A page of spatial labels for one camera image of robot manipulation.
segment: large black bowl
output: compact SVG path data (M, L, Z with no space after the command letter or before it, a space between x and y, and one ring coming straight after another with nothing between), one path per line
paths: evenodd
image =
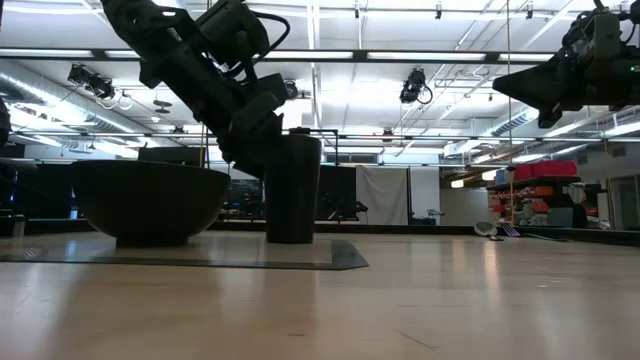
M82 214L118 246L179 246L218 216L227 174L145 161L98 160L71 165Z

